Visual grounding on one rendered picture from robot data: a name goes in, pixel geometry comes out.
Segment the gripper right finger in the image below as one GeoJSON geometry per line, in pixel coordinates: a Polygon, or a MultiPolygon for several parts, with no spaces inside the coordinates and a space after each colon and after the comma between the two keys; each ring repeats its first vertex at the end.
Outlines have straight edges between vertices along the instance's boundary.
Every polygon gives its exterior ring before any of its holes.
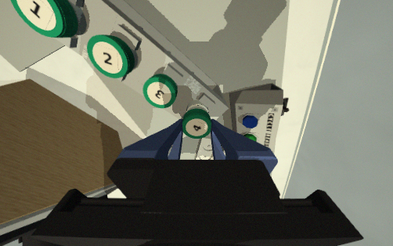
{"type": "Polygon", "coordinates": [[[270,148],[226,128],[215,119],[211,119],[211,145],[214,160],[259,160],[269,174],[278,163],[270,148]]]}

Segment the grey sloping control panel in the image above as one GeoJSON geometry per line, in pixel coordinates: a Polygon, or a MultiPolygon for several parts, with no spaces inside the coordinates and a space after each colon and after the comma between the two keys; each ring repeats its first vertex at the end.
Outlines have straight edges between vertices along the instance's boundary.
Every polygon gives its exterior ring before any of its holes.
{"type": "Polygon", "coordinates": [[[231,92],[229,100],[233,131],[273,152],[280,117],[289,111],[288,99],[283,98],[283,89],[273,83],[231,92]]]}

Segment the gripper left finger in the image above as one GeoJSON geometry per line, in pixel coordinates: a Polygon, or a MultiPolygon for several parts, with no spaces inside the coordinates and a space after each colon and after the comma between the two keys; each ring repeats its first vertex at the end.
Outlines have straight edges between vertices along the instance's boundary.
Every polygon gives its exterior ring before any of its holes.
{"type": "Polygon", "coordinates": [[[180,160],[182,136],[182,119],[179,119],[169,127],[125,147],[117,158],[146,157],[155,160],[180,160]]]}

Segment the green screw cap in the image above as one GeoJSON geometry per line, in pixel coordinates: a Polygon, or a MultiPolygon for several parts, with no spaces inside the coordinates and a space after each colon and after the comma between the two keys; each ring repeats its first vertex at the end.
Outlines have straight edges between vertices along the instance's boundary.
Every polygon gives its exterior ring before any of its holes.
{"type": "Polygon", "coordinates": [[[68,0],[11,0],[32,29],[50,38],[70,38],[78,31],[78,19],[68,0]]]}
{"type": "Polygon", "coordinates": [[[157,108],[170,107],[177,96],[174,80],[165,74],[155,74],[143,86],[143,95],[148,103],[157,108]]]}
{"type": "Polygon", "coordinates": [[[209,113],[198,108],[187,111],[182,119],[182,130],[190,138],[204,138],[211,132],[209,113]]]}
{"type": "Polygon", "coordinates": [[[87,44],[88,57],[95,68],[110,78],[121,78],[132,72],[134,55],[120,38],[99,34],[91,37],[87,44]]]}

